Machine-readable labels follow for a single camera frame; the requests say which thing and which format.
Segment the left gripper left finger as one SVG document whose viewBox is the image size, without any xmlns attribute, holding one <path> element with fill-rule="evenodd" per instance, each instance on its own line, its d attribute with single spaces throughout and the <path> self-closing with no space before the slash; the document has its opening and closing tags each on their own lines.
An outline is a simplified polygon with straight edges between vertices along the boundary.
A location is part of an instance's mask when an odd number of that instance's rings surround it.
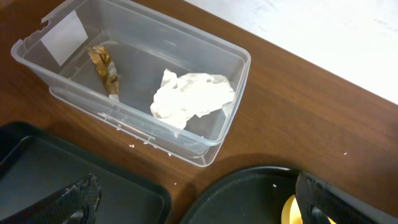
<svg viewBox="0 0 398 224">
<path fill-rule="evenodd" d="M 101 201 L 100 182 L 94 174 L 54 192 L 29 207 L 1 220 L 5 223 L 92 224 Z"/>
</svg>

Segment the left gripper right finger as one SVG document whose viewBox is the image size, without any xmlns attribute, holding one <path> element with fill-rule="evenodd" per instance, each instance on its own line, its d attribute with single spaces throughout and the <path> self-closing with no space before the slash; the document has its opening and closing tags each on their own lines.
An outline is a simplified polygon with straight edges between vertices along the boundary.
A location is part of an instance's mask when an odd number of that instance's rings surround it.
<svg viewBox="0 0 398 224">
<path fill-rule="evenodd" d="M 304 223 L 382 223 L 382 212 L 311 174 L 299 173 L 295 189 Z"/>
</svg>

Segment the white napkin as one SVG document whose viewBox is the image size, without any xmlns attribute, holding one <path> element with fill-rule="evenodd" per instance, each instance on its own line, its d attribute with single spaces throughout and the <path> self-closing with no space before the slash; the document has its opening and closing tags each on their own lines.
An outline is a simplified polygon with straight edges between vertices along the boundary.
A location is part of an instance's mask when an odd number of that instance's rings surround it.
<svg viewBox="0 0 398 224">
<path fill-rule="evenodd" d="M 184 129 L 189 119 L 220 110 L 234 97 L 235 91 L 224 75 L 186 73 L 179 77 L 166 69 L 150 111 L 158 120 Z"/>
</svg>

